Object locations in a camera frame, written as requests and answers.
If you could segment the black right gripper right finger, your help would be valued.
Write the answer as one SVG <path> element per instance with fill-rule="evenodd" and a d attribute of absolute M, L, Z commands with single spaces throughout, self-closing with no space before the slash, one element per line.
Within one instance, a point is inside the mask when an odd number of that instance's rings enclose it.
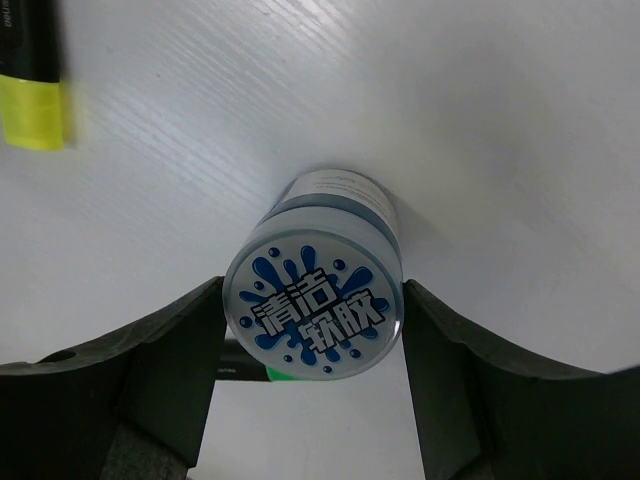
<path fill-rule="evenodd" d="M 402 341 L 429 479 L 635 479 L 639 371 L 535 354 L 404 285 Z"/>

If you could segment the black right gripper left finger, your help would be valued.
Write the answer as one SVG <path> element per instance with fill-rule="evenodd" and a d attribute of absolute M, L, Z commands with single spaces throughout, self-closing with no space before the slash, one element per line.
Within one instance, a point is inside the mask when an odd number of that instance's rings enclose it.
<path fill-rule="evenodd" d="M 1 368 L 5 479 L 183 479 L 198 461 L 226 323 L 212 279 L 140 320 Z"/>

